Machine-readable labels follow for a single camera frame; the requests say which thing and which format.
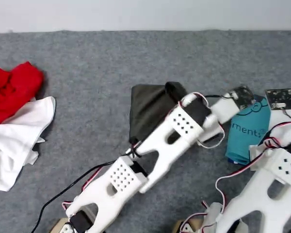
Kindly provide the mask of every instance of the white towel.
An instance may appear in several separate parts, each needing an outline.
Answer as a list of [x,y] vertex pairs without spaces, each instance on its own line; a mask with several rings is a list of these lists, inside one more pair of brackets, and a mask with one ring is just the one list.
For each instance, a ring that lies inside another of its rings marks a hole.
[[55,99],[46,97],[26,103],[0,124],[0,190],[9,191],[22,167],[34,164],[38,152],[32,148],[44,141],[40,134],[51,123],[54,113]]

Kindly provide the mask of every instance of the teal fabric bag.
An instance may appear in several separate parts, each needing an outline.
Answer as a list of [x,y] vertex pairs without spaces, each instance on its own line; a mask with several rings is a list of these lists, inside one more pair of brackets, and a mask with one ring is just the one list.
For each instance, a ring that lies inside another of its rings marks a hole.
[[266,98],[255,95],[256,103],[232,118],[226,157],[246,165],[250,162],[249,146],[256,145],[268,131],[271,110]]

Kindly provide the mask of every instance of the red towel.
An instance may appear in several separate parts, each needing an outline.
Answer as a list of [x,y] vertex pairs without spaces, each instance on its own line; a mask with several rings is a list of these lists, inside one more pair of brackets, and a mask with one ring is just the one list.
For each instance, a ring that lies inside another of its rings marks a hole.
[[11,72],[0,69],[0,124],[35,96],[42,81],[43,73],[29,62]]

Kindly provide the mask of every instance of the white wall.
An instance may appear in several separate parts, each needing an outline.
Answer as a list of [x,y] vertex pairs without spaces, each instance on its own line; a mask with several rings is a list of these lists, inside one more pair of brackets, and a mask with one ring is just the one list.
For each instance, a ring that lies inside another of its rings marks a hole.
[[291,30],[291,0],[0,0],[0,33]]

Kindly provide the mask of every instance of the cardboard base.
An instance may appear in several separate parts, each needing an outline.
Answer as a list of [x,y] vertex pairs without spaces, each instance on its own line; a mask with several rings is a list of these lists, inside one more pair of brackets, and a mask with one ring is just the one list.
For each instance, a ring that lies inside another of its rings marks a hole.
[[49,233],[59,233],[66,222],[68,222],[68,218],[61,218]]
[[[184,220],[179,220],[175,224],[172,233],[179,233],[180,232],[180,226],[181,226],[181,224],[182,224],[183,221]],[[202,227],[203,220],[202,219],[191,219],[191,220],[188,221],[188,223],[190,224],[193,232],[195,232],[195,231],[197,231],[198,229],[200,229]]]

